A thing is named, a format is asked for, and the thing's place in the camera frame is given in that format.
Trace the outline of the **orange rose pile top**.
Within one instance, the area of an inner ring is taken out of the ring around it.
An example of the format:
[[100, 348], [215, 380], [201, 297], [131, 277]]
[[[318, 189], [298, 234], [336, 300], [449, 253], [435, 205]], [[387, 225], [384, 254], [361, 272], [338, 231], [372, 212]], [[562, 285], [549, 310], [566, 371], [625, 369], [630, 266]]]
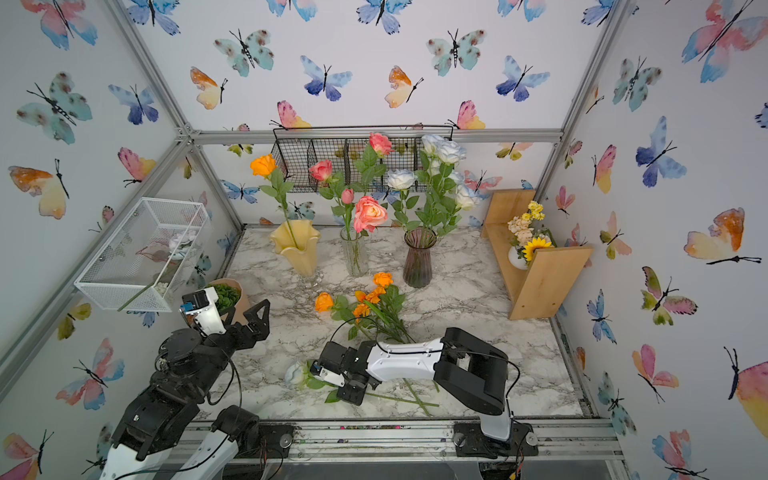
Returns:
[[374, 289], [381, 286], [387, 291], [378, 304], [368, 302], [377, 322], [377, 332], [384, 334], [387, 339], [396, 343], [414, 343], [415, 340], [408, 332], [405, 322], [400, 318], [406, 295], [400, 291], [390, 273], [376, 273], [373, 282]]

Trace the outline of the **orange marigold sprig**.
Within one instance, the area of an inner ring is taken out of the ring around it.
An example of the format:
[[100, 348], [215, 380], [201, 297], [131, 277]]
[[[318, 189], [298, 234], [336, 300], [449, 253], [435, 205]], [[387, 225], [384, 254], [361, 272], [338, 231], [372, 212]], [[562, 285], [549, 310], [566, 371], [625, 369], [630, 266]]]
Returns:
[[381, 301], [381, 297], [387, 293], [386, 289], [377, 286], [374, 290], [365, 295], [365, 300], [372, 304], [378, 304]]
[[359, 303], [353, 310], [355, 318], [364, 318], [371, 315], [370, 306], [365, 303]]

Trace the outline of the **pink rose pile top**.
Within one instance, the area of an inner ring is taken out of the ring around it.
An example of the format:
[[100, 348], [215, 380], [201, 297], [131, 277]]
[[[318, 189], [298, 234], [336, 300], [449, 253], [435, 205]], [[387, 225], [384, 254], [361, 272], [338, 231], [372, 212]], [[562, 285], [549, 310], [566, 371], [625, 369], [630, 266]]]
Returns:
[[373, 233], [389, 220], [389, 214], [376, 199], [363, 196], [356, 204], [353, 227], [358, 234]]

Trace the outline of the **pink rose small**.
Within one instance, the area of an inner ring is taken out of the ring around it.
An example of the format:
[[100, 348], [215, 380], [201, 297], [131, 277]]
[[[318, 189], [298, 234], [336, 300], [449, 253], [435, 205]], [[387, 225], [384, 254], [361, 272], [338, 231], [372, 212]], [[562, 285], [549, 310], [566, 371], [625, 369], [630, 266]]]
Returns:
[[345, 189], [340, 198], [341, 206], [344, 208], [343, 220], [344, 229], [342, 239], [344, 240], [345, 255], [348, 267], [354, 264], [354, 237], [352, 235], [353, 211], [354, 211], [355, 192], [352, 189]]

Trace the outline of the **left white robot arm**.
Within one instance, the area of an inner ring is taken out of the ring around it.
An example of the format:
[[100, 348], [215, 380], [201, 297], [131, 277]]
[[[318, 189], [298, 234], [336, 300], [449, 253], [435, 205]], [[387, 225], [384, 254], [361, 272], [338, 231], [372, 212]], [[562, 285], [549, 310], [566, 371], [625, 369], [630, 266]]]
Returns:
[[270, 333], [270, 302], [245, 311], [246, 322], [205, 335], [187, 328], [173, 332], [158, 350], [158, 365], [144, 389], [126, 408], [112, 435], [103, 479], [213, 479], [238, 454], [266, 445], [259, 417], [239, 405], [222, 410], [211, 430], [183, 466], [166, 462], [187, 426], [209, 400], [220, 374], [232, 368], [233, 354], [264, 341]]

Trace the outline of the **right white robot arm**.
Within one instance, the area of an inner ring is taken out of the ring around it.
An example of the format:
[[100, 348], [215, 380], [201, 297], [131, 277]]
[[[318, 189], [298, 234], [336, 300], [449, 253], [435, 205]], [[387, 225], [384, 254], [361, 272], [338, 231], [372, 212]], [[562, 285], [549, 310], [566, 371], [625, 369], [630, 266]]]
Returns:
[[539, 454], [533, 427], [514, 419], [508, 394], [508, 356], [456, 327], [421, 343], [375, 340], [359, 347], [328, 342], [309, 367], [317, 380], [336, 387], [337, 398], [360, 406], [369, 390], [394, 380], [431, 380], [475, 414], [474, 423], [457, 423], [453, 442], [460, 457], [497, 459]]

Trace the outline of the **green succulent in pink pot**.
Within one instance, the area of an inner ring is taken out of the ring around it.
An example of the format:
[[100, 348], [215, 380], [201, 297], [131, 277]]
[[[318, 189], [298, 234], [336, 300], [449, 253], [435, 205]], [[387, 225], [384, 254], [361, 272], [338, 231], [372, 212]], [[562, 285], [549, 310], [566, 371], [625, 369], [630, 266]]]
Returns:
[[251, 302], [238, 281], [222, 278], [209, 283], [208, 287], [214, 288], [218, 295], [216, 309], [225, 325], [247, 324], [244, 313]]

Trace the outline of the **clear ribbed glass vase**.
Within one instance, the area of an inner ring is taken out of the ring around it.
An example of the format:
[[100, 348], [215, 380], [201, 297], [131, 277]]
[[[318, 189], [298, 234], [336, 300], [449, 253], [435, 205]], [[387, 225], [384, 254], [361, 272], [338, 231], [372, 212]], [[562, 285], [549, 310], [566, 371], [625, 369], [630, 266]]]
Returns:
[[343, 227], [340, 231], [343, 254], [348, 274], [351, 277], [360, 277], [368, 273], [368, 253], [366, 249], [366, 237], [362, 233]]

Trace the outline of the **purple ribbed glass vase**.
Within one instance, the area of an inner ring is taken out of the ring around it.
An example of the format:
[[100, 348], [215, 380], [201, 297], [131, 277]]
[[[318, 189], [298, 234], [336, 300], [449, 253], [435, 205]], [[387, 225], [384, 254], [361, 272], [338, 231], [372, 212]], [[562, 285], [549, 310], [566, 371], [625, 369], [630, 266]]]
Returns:
[[436, 245], [437, 240], [437, 234], [425, 227], [408, 231], [404, 235], [408, 253], [403, 270], [403, 279], [407, 285], [419, 289], [426, 287], [431, 282], [431, 249]]

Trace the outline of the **yellow wavy glass vase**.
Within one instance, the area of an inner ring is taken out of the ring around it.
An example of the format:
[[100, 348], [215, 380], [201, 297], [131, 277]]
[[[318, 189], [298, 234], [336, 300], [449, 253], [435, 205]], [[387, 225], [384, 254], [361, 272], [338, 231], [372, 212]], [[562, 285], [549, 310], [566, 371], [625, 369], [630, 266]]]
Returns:
[[320, 237], [312, 221], [306, 219], [286, 220], [269, 236], [275, 253], [284, 257], [304, 278], [312, 278], [316, 274]]

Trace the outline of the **wooden corner shelf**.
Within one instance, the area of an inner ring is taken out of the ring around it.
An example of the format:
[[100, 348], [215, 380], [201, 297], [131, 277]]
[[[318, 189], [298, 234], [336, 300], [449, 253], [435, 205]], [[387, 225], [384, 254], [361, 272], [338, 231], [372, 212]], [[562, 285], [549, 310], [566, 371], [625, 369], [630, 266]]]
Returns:
[[512, 307], [508, 318], [525, 320], [555, 315], [590, 259], [590, 245], [538, 250], [520, 269], [509, 260], [512, 233], [507, 222], [525, 212], [533, 190], [495, 190], [490, 197], [481, 236], [488, 239]]

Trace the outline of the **sunflower bouquet in white vase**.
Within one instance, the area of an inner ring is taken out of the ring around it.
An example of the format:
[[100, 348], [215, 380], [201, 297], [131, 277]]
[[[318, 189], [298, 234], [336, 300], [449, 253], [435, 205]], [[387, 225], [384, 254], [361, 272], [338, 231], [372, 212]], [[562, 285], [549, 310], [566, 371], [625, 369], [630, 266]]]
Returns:
[[544, 207], [531, 201], [521, 215], [513, 217], [507, 228], [511, 233], [508, 260], [520, 270], [527, 270], [539, 249], [556, 248], [551, 231], [544, 225]]

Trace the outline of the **white mesh wall basket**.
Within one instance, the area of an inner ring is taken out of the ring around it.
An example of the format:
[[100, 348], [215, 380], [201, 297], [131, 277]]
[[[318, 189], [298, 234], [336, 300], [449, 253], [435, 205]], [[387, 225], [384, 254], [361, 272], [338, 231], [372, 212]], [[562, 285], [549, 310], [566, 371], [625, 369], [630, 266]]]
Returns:
[[103, 310], [170, 312], [209, 234], [204, 204], [143, 197], [117, 223], [74, 286]]

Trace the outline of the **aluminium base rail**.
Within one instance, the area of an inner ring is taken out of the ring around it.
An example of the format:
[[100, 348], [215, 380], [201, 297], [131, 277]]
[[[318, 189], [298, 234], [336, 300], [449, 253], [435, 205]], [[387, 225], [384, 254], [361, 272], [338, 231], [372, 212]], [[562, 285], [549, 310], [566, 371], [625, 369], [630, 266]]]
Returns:
[[609, 421], [561, 417], [518, 419], [505, 443], [483, 437], [472, 419], [261, 421], [235, 460], [257, 460], [263, 444], [268, 459], [295, 463], [624, 459]]

